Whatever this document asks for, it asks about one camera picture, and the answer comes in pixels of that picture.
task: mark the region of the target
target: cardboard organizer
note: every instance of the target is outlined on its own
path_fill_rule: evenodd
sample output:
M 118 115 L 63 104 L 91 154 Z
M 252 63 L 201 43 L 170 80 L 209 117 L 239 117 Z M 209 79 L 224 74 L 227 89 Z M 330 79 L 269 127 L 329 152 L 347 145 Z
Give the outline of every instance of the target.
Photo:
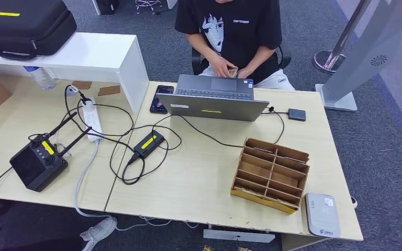
M 246 139 L 231 195 L 292 214 L 306 185 L 309 154 L 256 139 Z

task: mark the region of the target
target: antenna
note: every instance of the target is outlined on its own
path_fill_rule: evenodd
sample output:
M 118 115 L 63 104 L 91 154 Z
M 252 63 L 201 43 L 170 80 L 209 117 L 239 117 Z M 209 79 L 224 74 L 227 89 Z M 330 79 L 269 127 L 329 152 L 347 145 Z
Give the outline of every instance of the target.
M 91 129 L 92 127 L 88 127 L 83 133 L 81 133 L 81 135 L 79 135 L 72 143 L 70 143 L 70 145 L 64 148 L 64 150 L 58 154 L 59 158 L 62 158 L 62 156 L 66 152 L 68 152 L 79 140 L 81 140 L 82 137 L 84 137 Z
M 53 130 L 51 130 L 50 136 L 55 135 L 57 133 L 57 131 L 59 131 L 59 129 L 61 129 L 61 127 L 63 127 L 65 124 L 67 124 L 67 122 L 69 122 L 73 117 L 75 117 L 76 114 L 77 114 L 77 112 L 74 112 L 70 116 L 68 116 L 66 119 L 64 119 L 64 121 L 62 121 L 57 127 L 55 127 Z

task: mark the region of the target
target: laptop keyboard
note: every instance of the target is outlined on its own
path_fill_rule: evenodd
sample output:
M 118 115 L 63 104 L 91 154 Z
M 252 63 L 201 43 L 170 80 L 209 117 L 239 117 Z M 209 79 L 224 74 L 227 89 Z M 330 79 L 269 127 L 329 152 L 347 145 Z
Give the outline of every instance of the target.
M 205 90 L 179 89 L 177 94 L 178 95 L 186 95 L 186 96 L 196 96 L 196 97 L 252 100 L 252 97 L 250 94 L 209 92 L 209 91 L 205 91 Z

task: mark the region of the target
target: laptop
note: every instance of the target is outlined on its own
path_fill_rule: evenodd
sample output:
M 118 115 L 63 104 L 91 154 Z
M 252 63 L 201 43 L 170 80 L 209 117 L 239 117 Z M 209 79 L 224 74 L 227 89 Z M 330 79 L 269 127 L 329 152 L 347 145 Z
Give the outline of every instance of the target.
M 255 121 L 269 105 L 253 100 L 253 80 L 180 75 L 175 94 L 157 93 L 172 115 Z

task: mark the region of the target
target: power strip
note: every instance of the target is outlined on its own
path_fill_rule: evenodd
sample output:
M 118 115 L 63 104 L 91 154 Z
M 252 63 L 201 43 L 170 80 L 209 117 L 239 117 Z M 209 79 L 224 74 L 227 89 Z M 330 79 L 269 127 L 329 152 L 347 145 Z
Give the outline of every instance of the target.
M 88 126 L 92 127 L 92 129 L 94 130 L 90 131 L 90 133 L 93 134 L 99 134 L 97 132 L 103 133 L 101 127 L 101 121 L 99 119 L 98 108 L 96 108 L 96 106 L 93 105 L 96 103 L 95 98 L 90 97 L 89 99 L 92 101 L 91 104 L 89 102 L 86 102 L 86 105 L 84 105 L 81 101 L 81 105 L 83 106 L 82 111 L 84 113 L 84 121 Z M 103 138 L 94 135 L 87 135 L 87 137 L 88 140 L 90 140 L 91 142 L 103 140 Z

